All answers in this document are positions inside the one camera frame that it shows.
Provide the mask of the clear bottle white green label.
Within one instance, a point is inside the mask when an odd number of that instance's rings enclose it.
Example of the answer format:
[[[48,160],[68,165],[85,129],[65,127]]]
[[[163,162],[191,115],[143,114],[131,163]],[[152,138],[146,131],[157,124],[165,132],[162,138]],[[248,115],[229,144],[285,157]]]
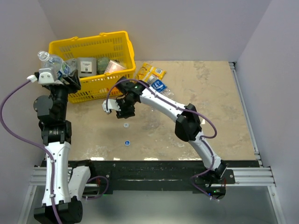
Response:
[[[46,51],[39,51],[37,56],[41,61],[41,68],[54,69],[58,78],[67,77],[71,74],[69,65],[61,57]]]

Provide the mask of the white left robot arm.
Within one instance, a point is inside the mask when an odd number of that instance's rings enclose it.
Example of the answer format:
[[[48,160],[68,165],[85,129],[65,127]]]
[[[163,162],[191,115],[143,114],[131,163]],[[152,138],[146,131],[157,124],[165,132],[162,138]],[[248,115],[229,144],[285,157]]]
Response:
[[[81,197],[85,184],[97,177],[96,170],[87,164],[75,167],[68,176],[72,132],[66,113],[68,95],[81,89],[78,72],[59,78],[53,69],[43,68],[35,73],[35,78],[50,94],[39,96],[33,104],[47,154],[45,191],[34,218],[41,224],[77,224],[83,217]]]

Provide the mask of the clear bottle blue label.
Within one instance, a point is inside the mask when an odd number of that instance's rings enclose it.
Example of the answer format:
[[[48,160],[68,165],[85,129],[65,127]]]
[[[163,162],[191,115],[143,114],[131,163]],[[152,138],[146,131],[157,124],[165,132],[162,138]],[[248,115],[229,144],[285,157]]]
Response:
[[[168,98],[173,98],[174,94],[173,92],[168,88],[168,86],[161,81],[157,76],[155,75],[151,75],[148,80],[147,83],[157,92],[159,92],[160,94],[168,97]]]

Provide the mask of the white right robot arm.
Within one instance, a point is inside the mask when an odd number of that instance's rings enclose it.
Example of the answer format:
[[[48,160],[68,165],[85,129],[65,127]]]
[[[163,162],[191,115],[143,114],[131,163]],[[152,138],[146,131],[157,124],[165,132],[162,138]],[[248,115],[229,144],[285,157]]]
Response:
[[[123,95],[116,100],[116,116],[127,119],[135,116],[135,104],[152,106],[166,115],[175,123],[175,135],[189,143],[203,161],[208,178],[213,183],[219,183],[225,177],[226,163],[213,151],[207,142],[217,136],[215,125],[204,115],[197,112],[196,107],[189,103],[184,105],[158,93],[147,83],[121,77],[115,84]]]

